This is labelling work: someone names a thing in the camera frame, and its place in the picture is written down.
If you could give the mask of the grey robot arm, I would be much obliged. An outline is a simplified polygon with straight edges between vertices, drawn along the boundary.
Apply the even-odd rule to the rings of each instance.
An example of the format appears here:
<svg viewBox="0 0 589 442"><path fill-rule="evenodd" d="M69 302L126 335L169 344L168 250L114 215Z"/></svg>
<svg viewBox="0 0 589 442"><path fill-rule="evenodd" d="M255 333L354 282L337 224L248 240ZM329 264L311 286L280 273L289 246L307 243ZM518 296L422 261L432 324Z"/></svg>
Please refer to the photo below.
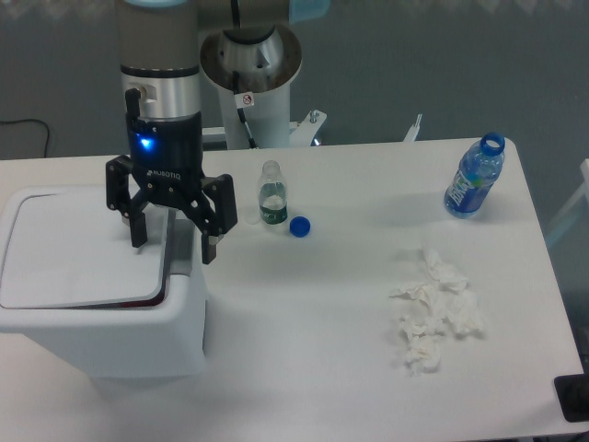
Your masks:
<svg viewBox="0 0 589 442"><path fill-rule="evenodd" d="M202 234L202 260L237 223L231 177L202 169L200 83L218 92L231 149L288 147L290 86L302 65L291 25L326 1L119 1L121 81L130 152L106 166L106 204L147 241L144 209L181 211Z"/></svg>

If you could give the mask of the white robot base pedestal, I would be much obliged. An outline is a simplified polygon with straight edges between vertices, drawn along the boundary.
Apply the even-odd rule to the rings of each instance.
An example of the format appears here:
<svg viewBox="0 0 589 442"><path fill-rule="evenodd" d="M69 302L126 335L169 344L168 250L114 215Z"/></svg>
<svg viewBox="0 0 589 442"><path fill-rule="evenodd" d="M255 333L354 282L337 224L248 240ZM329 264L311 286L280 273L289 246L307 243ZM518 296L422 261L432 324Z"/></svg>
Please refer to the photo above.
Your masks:
<svg viewBox="0 0 589 442"><path fill-rule="evenodd" d="M285 25L206 37L201 67L216 88L229 150L290 145L290 85L301 66L300 42Z"/></svg>

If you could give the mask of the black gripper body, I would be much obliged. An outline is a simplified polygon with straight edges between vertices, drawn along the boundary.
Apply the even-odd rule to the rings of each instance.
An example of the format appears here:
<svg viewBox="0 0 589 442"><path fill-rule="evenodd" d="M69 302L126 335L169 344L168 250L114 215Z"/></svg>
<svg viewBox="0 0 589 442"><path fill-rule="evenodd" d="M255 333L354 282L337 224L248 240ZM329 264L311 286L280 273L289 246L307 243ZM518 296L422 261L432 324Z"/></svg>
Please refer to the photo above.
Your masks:
<svg viewBox="0 0 589 442"><path fill-rule="evenodd" d="M155 119L140 111L141 92L125 92L125 119L130 142L131 175L140 190L131 207L142 213L147 204L182 211L196 226L207 225L207 199L202 192L202 114Z"/></svg>

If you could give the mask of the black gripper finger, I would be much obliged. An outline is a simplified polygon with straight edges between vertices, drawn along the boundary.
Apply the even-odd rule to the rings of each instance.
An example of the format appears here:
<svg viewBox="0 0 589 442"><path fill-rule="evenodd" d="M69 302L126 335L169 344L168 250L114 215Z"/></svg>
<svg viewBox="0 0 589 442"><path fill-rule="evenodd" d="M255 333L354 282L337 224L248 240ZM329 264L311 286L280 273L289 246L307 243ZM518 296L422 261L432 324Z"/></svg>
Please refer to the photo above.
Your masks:
<svg viewBox="0 0 589 442"><path fill-rule="evenodd" d="M233 177L222 174L202 180L202 195L208 202L203 215L202 263L216 258L216 248L222 238L237 224L237 203Z"/></svg>
<svg viewBox="0 0 589 442"><path fill-rule="evenodd" d="M132 171L133 163L127 156L118 156L106 163L106 205L111 211L119 211L128 222L132 246L138 249L147 242L144 214L147 200L142 190L131 197L129 177Z"/></svg>

